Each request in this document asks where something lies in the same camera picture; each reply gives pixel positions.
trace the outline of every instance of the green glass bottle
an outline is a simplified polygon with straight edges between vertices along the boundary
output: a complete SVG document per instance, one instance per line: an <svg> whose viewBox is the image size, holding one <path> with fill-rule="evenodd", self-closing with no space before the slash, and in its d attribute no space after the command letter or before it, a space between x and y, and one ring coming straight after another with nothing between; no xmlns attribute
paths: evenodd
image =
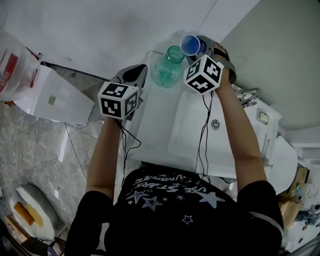
<svg viewBox="0 0 320 256"><path fill-rule="evenodd" d="M171 88L184 73L182 61L185 55L179 46L171 46L166 55L159 56L151 67L151 77L156 85Z"/></svg>

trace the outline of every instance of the sink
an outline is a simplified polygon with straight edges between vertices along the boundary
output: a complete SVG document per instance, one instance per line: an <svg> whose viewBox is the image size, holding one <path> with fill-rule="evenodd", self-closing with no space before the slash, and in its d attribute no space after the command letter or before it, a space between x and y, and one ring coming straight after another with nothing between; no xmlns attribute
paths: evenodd
<svg viewBox="0 0 320 256"><path fill-rule="evenodd" d="M206 105L209 106L211 96L209 94L205 95L204 100ZM267 163L270 158L270 149L276 140L278 121L281 116L260 100L257 101L256 105L246 107L244 110L258 139L262 157ZM268 124L258 120L260 112L269 115ZM202 95L187 91L181 94L168 143L168 151L171 154L196 161L201 130L205 124L207 114L208 111L204 105ZM211 126L213 120L218 120L219 122L217 129L213 129ZM207 169L205 159L206 135L207 131L204 132L200 145L200 155L205 170ZM213 96L208 122L206 155L208 173L210 175L228 178L236 177L235 162L229 144L224 114L216 94ZM196 172L203 172L203 167L199 160Z"/></svg>

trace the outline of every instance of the blue cup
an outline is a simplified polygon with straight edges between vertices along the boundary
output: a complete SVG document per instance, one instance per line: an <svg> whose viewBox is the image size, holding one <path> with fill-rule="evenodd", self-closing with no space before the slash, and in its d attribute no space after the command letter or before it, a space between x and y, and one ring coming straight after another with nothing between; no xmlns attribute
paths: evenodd
<svg viewBox="0 0 320 256"><path fill-rule="evenodd" d="M196 55L201 51L201 43L198 37L193 34L186 34L180 40L181 51L187 56Z"/></svg>

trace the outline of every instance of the star print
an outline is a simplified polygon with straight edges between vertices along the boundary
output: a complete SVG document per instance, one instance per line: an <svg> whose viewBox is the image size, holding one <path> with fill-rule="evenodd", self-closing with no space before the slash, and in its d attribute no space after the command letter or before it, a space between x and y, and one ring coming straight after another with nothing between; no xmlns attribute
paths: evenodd
<svg viewBox="0 0 320 256"><path fill-rule="evenodd" d="M157 197L152 197L152 198L145 198L142 197L142 199L145 201L144 205L142 206L142 208L145 207L150 207L153 211L155 211L156 206L162 206L163 204L157 201Z"/></svg>
<svg viewBox="0 0 320 256"><path fill-rule="evenodd" d="M138 200L140 199L140 197L143 197L143 196L149 196L148 194L145 194L145 190L144 191L134 191L134 194L133 195L130 195L127 199L130 199L130 198L134 198L134 202L135 204L137 204Z"/></svg>
<svg viewBox="0 0 320 256"><path fill-rule="evenodd" d="M224 199L217 197L215 192L210 192L209 194L201 192L196 193L203 197L199 202L208 202L213 208L217 208L217 201L225 201Z"/></svg>
<svg viewBox="0 0 320 256"><path fill-rule="evenodd" d="M184 215L184 219L182 221L188 225L189 223L194 222L191 218L192 218L192 215L190 216Z"/></svg>
<svg viewBox="0 0 320 256"><path fill-rule="evenodd" d="M182 201L182 199L185 199L183 195L177 195L175 199L179 199L180 201Z"/></svg>

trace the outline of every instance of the tiled floor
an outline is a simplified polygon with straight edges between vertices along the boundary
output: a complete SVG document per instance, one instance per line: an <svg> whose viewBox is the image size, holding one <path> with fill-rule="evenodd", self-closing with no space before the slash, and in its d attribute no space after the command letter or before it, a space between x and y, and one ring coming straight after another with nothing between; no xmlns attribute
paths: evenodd
<svg viewBox="0 0 320 256"><path fill-rule="evenodd" d="M65 69L56 68L58 74L69 81L92 100L103 81ZM96 104L89 121L103 119ZM36 118L17 106L0 104L0 186L4 203L9 208L12 191L22 183L37 186L52 203L60 221L71 222L78 204L85 193L87 167L102 127L93 122L86 127L67 124L70 139L81 164L79 168L66 126L61 122ZM128 170L134 170L140 162L127 160ZM123 173L123 157L118 159L115 194L118 195Z"/></svg>

